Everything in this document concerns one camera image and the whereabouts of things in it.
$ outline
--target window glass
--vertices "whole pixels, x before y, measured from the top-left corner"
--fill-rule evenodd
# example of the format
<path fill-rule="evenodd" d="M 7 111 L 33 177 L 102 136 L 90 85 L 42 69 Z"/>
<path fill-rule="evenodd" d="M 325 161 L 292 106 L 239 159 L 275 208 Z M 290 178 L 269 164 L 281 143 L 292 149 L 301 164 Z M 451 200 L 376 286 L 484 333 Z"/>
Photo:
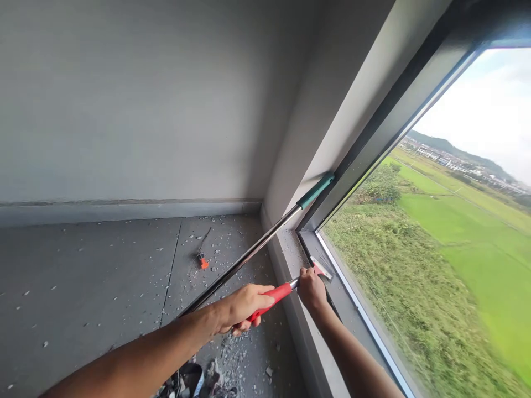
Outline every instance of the window glass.
<path fill-rule="evenodd" d="M 422 395 L 531 396 L 531 49 L 485 51 L 321 233 Z"/>

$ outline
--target small orange object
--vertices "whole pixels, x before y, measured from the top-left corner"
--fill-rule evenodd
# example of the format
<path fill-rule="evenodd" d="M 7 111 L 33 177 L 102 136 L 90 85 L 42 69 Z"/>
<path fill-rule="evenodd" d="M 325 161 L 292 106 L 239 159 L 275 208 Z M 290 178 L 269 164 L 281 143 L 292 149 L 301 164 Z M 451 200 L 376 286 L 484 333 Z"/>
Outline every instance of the small orange object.
<path fill-rule="evenodd" d="M 199 253 L 197 255 L 197 258 L 199 259 L 199 263 L 201 264 L 201 268 L 207 268 L 209 266 L 209 262 L 205 259 L 205 256 L 203 253 Z"/>

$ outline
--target baseboard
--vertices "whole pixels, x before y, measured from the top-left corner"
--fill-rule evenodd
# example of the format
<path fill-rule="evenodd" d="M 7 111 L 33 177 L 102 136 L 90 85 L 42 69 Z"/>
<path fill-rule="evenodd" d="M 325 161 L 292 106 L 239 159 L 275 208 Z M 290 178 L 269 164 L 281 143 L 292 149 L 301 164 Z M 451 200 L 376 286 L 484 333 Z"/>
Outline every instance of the baseboard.
<path fill-rule="evenodd" d="M 0 205 L 0 228 L 128 219 L 253 214 L 260 211 L 261 205 L 259 200 L 4 203 Z"/>

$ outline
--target red handle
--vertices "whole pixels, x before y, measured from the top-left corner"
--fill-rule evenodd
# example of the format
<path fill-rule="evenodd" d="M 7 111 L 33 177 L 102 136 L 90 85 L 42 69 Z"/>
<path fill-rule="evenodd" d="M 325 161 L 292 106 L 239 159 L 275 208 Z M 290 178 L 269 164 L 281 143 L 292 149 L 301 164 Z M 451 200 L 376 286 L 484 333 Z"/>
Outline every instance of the red handle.
<path fill-rule="evenodd" d="M 265 292 L 264 294 L 267 296 L 271 296 L 275 299 L 275 302 L 273 305 L 267 307 L 267 308 L 260 308 L 259 310 L 256 310 L 253 315 L 247 318 L 248 321 L 254 321 L 256 318 L 258 318 L 260 315 L 267 312 L 271 307 L 273 307 L 276 303 L 278 303 L 280 300 L 285 298 L 288 294 L 291 293 L 291 286 L 288 282 L 286 282 L 284 285 L 280 285 L 278 288 L 269 290 L 268 292 Z"/>

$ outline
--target hand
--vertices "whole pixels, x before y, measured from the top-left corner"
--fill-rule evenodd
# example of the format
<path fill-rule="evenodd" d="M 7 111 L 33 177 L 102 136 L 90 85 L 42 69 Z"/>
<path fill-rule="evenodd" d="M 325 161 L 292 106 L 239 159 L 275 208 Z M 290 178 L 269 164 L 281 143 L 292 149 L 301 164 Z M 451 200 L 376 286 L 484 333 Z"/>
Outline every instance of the hand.
<path fill-rule="evenodd" d="M 328 305 L 325 284 L 317 276 L 313 267 L 300 269 L 297 292 L 304 306 L 310 312 L 325 308 Z"/>
<path fill-rule="evenodd" d="M 265 292 L 274 289 L 274 286 L 262 286 L 249 284 L 236 290 L 213 305 L 220 315 L 219 333 L 226 333 L 231 328 L 233 336 L 240 336 L 243 331 L 249 330 L 251 322 L 247 320 L 256 310 L 271 307 L 275 299 L 263 295 Z M 252 325 L 257 327 L 261 318 L 257 317 Z"/>

